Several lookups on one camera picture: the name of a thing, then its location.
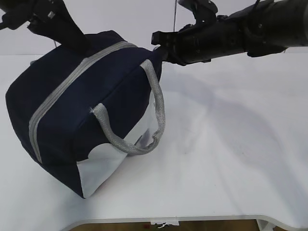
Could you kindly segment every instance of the bag handle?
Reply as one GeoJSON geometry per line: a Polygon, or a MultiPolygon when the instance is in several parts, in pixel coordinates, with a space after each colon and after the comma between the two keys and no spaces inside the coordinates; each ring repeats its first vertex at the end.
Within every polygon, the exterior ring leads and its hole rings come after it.
{"type": "Polygon", "coordinates": [[[147,59],[140,66],[144,69],[148,77],[155,98],[155,114],[158,122],[158,130],[152,136],[153,142],[151,144],[145,148],[139,148],[134,144],[118,137],[111,129],[107,108],[102,103],[100,103],[93,110],[93,113],[99,121],[109,142],[117,149],[130,155],[144,155],[153,151],[158,146],[166,127],[164,97],[153,64],[150,60],[147,59]]]}

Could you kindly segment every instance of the wooden floor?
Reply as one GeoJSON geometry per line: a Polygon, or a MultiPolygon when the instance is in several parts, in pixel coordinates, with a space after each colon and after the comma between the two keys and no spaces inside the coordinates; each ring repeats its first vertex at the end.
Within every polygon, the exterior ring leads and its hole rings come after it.
{"type": "Polygon", "coordinates": [[[124,224],[89,224],[82,225],[71,231],[259,231],[255,220],[226,220],[226,221],[186,221],[180,226],[164,227],[151,226],[149,223],[124,224]]]}

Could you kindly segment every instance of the navy blue bag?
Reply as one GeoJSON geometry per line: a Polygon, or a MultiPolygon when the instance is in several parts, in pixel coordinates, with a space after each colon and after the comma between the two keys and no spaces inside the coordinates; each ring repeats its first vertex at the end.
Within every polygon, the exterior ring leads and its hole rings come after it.
{"type": "Polygon", "coordinates": [[[91,56],[60,46],[35,61],[6,93],[24,149],[83,198],[128,154],[151,152],[165,129],[162,55],[114,31],[87,37],[91,56]]]}

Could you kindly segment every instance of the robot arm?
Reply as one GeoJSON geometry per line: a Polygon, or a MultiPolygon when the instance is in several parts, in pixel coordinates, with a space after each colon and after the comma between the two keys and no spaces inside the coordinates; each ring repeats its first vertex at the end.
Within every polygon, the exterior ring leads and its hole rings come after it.
{"type": "Polygon", "coordinates": [[[71,18],[63,0],[0,0],[2,17],[0,29],[15,30],[29,21],[34,34],[51,38],[85,55],[90,44],[71,18]]]}
{"type": "Polygon", "coordinates": [[[247,52],[250,57],[308,46],[308,0],[257,0],[230,16],[218,15],[209,0],[180,0],[192,11],[195,25],[179,32],[156,32],[153,45],[166,51],[166,61],[187,65],[247,52]]]}

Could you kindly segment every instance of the gray zipper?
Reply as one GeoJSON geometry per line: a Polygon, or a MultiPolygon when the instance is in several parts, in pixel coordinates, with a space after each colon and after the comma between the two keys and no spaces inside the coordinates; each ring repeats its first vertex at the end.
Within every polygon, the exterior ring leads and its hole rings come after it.
{"type": "Polygon", "coordinates": [[[134,48],[134,44],[128,42],[119,42],[116,43],[95,55],[85,58],[80,65],[69,75],[69,77],[64,80],[40,105],[36,112],[32,115],[29,121],[29,138],[32,145],[32,148],[35,152],[35,155],[38,161],[42,164],[42,158],[39,151],[39,145],[37,140],[37,130],[40,120],[45,116],[45,114],[51,109],[51,107],[57,102],[60,96],[65,92],[65,90],[87,69],[89,69],[93,64],[102,59],[103,57],[109,55],[112,52],[118,51],[123,48],[134,48]]]}

